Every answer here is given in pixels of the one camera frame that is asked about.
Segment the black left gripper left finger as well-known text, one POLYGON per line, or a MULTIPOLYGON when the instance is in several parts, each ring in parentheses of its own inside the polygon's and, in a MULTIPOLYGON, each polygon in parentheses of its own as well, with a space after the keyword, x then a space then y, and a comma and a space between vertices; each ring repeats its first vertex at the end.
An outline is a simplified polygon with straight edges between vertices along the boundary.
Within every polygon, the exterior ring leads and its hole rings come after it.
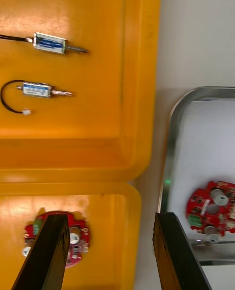
POLYGON ((70 247, 66 214, 45 219, 14 282, 13 290, 60 290, 70 247))

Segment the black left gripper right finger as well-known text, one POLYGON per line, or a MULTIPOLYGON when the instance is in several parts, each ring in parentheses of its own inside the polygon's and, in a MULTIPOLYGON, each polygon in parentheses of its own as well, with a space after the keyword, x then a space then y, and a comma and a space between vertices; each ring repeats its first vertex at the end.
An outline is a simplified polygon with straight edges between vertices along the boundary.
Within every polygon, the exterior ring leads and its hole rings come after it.
POLYGON ((211 289, 174 213, 155 214, 153 247, 163 290, 211 289))

